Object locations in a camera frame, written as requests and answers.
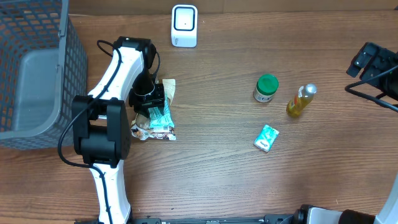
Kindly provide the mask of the teal snack bar wrapper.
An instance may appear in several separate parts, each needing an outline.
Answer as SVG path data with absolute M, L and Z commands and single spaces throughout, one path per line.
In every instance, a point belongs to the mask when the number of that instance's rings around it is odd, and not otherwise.
M 170 126 L 175 127 L 172 120 L 172 115 L 169 107 L 169 99 L 165 99 L 164 107 L 159 109 L 158 107 L 149 108 L 150 115 L 150 127 Z

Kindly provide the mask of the beige PanTree snack pouch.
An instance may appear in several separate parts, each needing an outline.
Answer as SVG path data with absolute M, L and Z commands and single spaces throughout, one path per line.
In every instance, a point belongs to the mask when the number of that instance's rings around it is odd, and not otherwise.
M 161 83 L 165 88 L 165 98 L 169 99 L 169 107 L 171 106 L 176 90 L 175 79 L 163 79 Z M 150 118 L 146 118 L 141 114 L 137 114 L 135 119 L 131 122 L 131 134 L 133 137 L 145 141 L 151 139 L 164 139 L 175 141 L 176 135 L 174 128 L 170 126 L 150 127 Z

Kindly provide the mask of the yellow liquid bottle silver cap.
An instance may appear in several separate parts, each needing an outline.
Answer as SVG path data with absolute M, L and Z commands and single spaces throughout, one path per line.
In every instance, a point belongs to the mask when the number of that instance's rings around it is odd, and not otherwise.
M 313 83 L 301 86 L 298 93 L 287 103 L 286 112 L 291 117 L 299 117 L 303 109 L 313 100 L 317 86 Z

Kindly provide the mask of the green lid white jar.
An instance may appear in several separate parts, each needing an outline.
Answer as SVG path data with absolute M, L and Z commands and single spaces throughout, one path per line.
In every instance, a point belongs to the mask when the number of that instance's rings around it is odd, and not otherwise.
M 278 87 L 278 79 L 271 74 L 265 74 L 258 79 L 256 87 L 253 91 L 253 96 L 258 102 L 270 102 L 273 99 Z

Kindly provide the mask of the teal tissue pack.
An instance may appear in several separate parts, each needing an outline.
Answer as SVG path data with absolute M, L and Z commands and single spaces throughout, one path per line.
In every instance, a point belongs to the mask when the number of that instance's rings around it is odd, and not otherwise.
M 269 152 L 278 135 L 278 130 L 266 124 L 255 139 L 254 145 L 262 151 Z

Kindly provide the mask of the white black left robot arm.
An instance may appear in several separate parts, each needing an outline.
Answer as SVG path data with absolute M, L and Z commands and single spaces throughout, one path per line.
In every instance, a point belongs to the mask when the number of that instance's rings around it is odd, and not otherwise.
M 151 40 L 120 36 L 110 47 L 107 71 L 88 95 L 74 97 L 66 130 L 73 131 L 80 167 L 93 175 L 100 209 L 95 222 L 131 223 L 124 181 L 132 137 L 126 106 L 149 118 L 151 108 L 164 108 L 165 93 L 149 71 L 159 55 Z

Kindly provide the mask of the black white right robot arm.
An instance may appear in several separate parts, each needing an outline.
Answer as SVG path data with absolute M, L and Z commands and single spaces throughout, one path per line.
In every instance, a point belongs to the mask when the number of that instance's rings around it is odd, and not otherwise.
M 355 82 L 323 91 L 304 106 L 294 143 L 305 156 L 292 191 L 306 203 L 306 223 L 337 218 L 321 211 L 330 202 L 377 208 L 375 216 L 344 211 L 340 222 L 397 222 L 397 54 L 367 42 L 347 74 Z

